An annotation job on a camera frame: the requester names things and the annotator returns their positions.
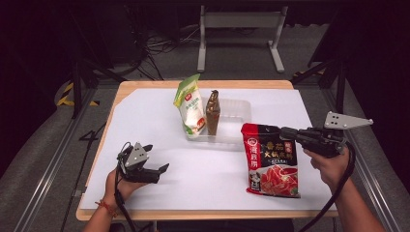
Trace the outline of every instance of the wrist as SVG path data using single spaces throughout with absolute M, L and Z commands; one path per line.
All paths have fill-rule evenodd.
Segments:
M 106 212 L 106 215 L 111 218 L 116 218 L 118 216 L 116 208 L 111 207 L 104 200 L 100 200 L 100 202 L 96 201 L 96 204 L 99 205 L 97 211 L 101 212 L 102 210 L 104 210 Z
M 115 196 L 104 196 L 102 198 L 102 201 L 105 202 L 106 205 L 108 205 L 112 210 L 117 210 L 118 206 L 117 206 L 117 202 L 115 200 Z
M 350 177 L 346 180 L 346 182 L 343 185 L 343 188 L 341 189 L 340 194 L 342 194 L 345 191 L 348 191 L 350 189 L 350 185 L 352 184 L 352 180 Z M 339 183 L 329 185 L 329 189 L 331 190 L 332 194 L 335 194 L 337 188 L 338 188 Z
M 325 180 L 323 182 L 325 182 L 326 185 L 328 185 L 329 190 L 331 191 L 332 194 L 334 194 L 338 186 L 338 181 Z

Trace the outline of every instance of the white tabletop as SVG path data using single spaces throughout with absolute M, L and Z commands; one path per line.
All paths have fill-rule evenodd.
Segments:
M 208 96 L 212 89 L 201 89 Z M 297 90 L 219 89 L 220 98 L 245 100 L 251 123 L 305 129 L 310 121 Z M 106 174 L 116 165 L 126 142 L 153 144 L 146 168 L 169 163 L 157 184 L 136 191 L 126 207 L 137 211 L 318 211 L 331 194 L 309 157 L 297 144 L 299 191 L 302 197 L 278 198 L 246 192 L 248 165 L 244 146 L 187 141 L 176 89 L 137 89 L 114 109 L 99 158 L 79 209 L 94 210 L 103 196 Z M 242 137 L 241 124 L 237 134 Z

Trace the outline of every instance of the red noodle package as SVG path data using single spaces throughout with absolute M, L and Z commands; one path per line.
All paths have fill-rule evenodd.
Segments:
M 249 167 L 248 192 L 300 197 L 294 140 L 280 139 L 280 128 L 244 124 L 241 129 Z

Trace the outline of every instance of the black cord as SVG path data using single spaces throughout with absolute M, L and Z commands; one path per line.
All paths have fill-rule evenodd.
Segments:
M 169 52 L 171 52 L 172 50 L 174 50 L 175 48 L 177 48 L 180 45 L 185 45 L 185 44 L 190 43 L 193 40 L 190 37 L 195 35 L 198 31 L 199 31 L 199 27 L 197 27 L 195 30 L 193 30 L 193 32 L 191 32 L 189 35 L 187 35 L 183 39 L 179 39 L 179 41 L 177 43 L 175 43 L 173 41 L 165 41 L 165 40 L 161 40 L 160 42 L 153 41 L 150 44 L 147 44 L 146 49 L 151 55 L 158 55 L 158 54 L 161 54 L 161 53 L 169 53 Z M 154 46 L 154 45 L 161 45 L 161 49 L 151 48 L 151 46 Z
M 336 199 L 340 195 L 341 190 L 344 187 L 344 184 L 346 183 L 347 179 L 352 175 L 353 170 L 355 168 L 355 161 L 356 161 L 356 152 L 355 149 L 353 148 L 352 144 L 349 142 L 346 142 L 347 148 L 349 149 L 349 161 L 347 163 L 346 170 L 343 173 L 343 176 L 341 176 L 340 181 L 338 183 L 337 189 L 335 193 L 332 195 L 332 197 L 329 199 L 328 203 L 323 207 L 323 209 L 319 212 L 319 214 L 311 220 L 308 224 L 306 224 L 300 232 L 307 231 L 311 226 L 316 223 L 319 219 L 325 215 L 325 213 L 331 208 L 331 206 L 335 203 Z
M 127 144 L 130 144 L 130 145 L 131 145 L 130 142 L 127 142 L 127 143 L 124 145 L 123 149 L 121 150 L 121 153 L 124 151 L 124 148 L 127 146 Z M 121 171 L 121 170 L 120 170 L 120 169 L 121 169 L 121 161 L 122 161 L 122 157 L 121 157 L 121 155 L 119 155 L 117 168 L 116 168 L 116 170 L 115 170 L 115 185 L 114 185 L 114 188 L 115 188 L 115 193 L 114 193 L 115 202 L 117 203 L 118 208 L 120 208 L 121 212 L 123 213 L 124 217 L 126 218 L 127 223 L 129 224 L 129 226 L 130 226 L 132 232 L 136 232 L 136 227 L 138 227 L 138 226 L 136 226 L 136 225 L 134 224 L 133 220 L 132 220 L 131 217 L 130 217 L 130 214 L 128 213 L 127 209 L 124 207 L 125 202 L 124 202 L 123 196 L 121 195 L 120 190 L 118 189 L 118 184 L 123 180 L 122 178 L 121 178 L 120 180 L 118 180 L 118 174 L 119 174 L 119 172 Z M 139 230 L 139 232 L 142 232 L 142 231 L 144 231 L 145 229 L 150 228 L 151 225 L 152 225 L 152 224 L 149 223 L 148 225 L 142 227 L 142 228 Z
M 160 77 L 161 80 L 163 80 L 162 75 L 160 70 L 158 69 L 157 65 L 155 64 L 154 58 L 151 56 L 151 54 L 148 54 L 148 58 L 151 60 L 151 62 L 153 63 L 155 70 L 157 71 L 158 76 Z
M 152 79 L 152 80 L 156 80 L 154 77 L 152 77 L 151 75 L 149 75 L 148 73 L 146 73 L 146 71 L 143 70 L 142 67 L 141 67 L 141 69 L 138 68 L 138 70 L 139 70 L 140 73 L 144 74 L 144 75 L 147 76 L 148 78 L 150 78 L 150 79 Z
M 74 192 L 76 191 L 76 188 L 78 187 L 78 182 L 79 182 L 79 179 L 81 177 L 82 170 L 84 169 L 84 165 L 85 165 L 85 161 L 87 160 L 88 153 L 91 150 L 91 145 L 93 144 L 94 140 L 96 140 L 97 134 L 99 134 L 99 132 L 105 127 L 105 125 L 106 125 L 106 122 L 104 124 L 102 124 L 102 126 L 97 131 L 91 130 L 89 132 L 89 133 L 91 133 L 91 135 L 90 135 L 90 138 L 88 140 L 87 151 L 85 152 L 84 158 L 82 159 L 81 168 L 79 169 L 77 178 L 75 180 L 75 184 L 74 184 L 74 187 L 73 187 L 73 193 L 72 193 L 72 196 L 70 197 L 69 205 L 67 206 L 66 214 L 64 215 L 64 219 L 63 219 L 63 223 L 61 225 L 60 231 L 64 231 L 64 228 L 66 226 L 67 217 L 69 216 L 70 208 L 72 207 L 72 203 L 73 203 Z

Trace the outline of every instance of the gray floor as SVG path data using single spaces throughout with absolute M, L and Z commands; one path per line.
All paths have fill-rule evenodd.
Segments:
M 285 73 L 276 72 L 266 44 L 270 39 L 270 31 L 256 29 L 247 36 L 233 30 L 209 32 L 207 34 L 206 72 L 201 75 L 201 79 L 290 79 L 293 73 L 308 68 L 308 59 L 326 28 L 326 25 L 312 25 L 306 28 L 296 26 L 283 29 L 278 50 L 285 67 Z M 197 40 L 198 36 L 195 35 L 192 39 Z M 164 79 L 182 79 L 196 73 L 198 46 L 197 41 L 191 41 L 178 46 L 169 53 L 155 55 L 154 58 L 162 77 Z M 144 62 L 142 66 L 147 72 L 154 76 L 157 75 L 147 63 Z M 117 72 L 125 68 L 118 67 L 114 71 Z M 148 79 L 141 76 L 139 72 L 128 74 L 126 78 L 132 80 Z M 66 152 L 62 154 L 58 172 L 48 179 L 49 188 L 45 188 L 46 194 L 37 204 L 38 211 L 30 215 L 31 220 L 24 227 L 26 230 L 58 231 L 62 227 L 73 190 L 84 190 L 84 184 L 100 142 L 98 140 L 93 143 L 89 155 L 85 159 L 78 186 L 75 188 L 74 184 L 87 148 L 87 142 L 78 141 L 78 139 L 88 131 L 98 130 L 105 122 L 117 88 L 118 85 L 114 82 L 102 80 L 98 89 L 95 93 L 93 92 L 92 99 L 100 101 L 101 104 L 88 106 L 84 115 L 77 121 L 78 126 L 73 132 Z M 334 89 L 320 90 L 315 85 L 315 78 L 311 78 L 295 88 L 301 92 L 312 124 L 321 127 L 326 113 L 334 107 L 332 101 Z M 61 91 L 57 93 L 56 101 L 60 96 Z M 365 117 L 348 85 L 344 109 L 346 114 Z M 21 217 L 27 217 L 28 214 L 24 214 L 24 211 L 36 191 L 38 183 L 42 182 L 48 165 L 54 161 L 56 151 L 61 148 L 60 141 L 65 136 L 68 126 L 73 123 L 72 114 L 73 108 L 71 106 L 58 106 L 57 111 L 21 148 L 6 174 L 0 180 L 0 231 L 13 231 Z M 379 209 L 377 205 L 380 203 L 383 206 L 384 202 L 377 202 L 379 199 L 373 198 L 372 194 L 369 194 L 368 186 L 363 182 L 366 177 L 361 172 L 356 171 L 353 179 L 367 204 L 382 219 L 385 214 L 391 213 L 393 215 L 398 228 L 395 225 L 387 226 L 391 228 L 391 231 L 399 231 L 399 228 L 401 231 L 410 231 L 410 221 L 407 219 L 407 216 L 410 215 L 409 194 L 389 166 L 371 128 L 354 129 L 351 131 L 351 136 L 358 151 L 361 152 L 366 166 L 381 188 L 381 194 L 388 208 Z M 84 222 L 78 221 L 75 217 L 78 202 L 79 197 L 73 197 L 64 231 L 78 231 L 84 226 Z M 295 230 L 300 229 L 309 220 L 310 218 L 294 218 Z M 332 219 L 324 217 L 310 231 L 333 231 L 333 229 Z M 337 230 L 341 231 L 338 220 Z

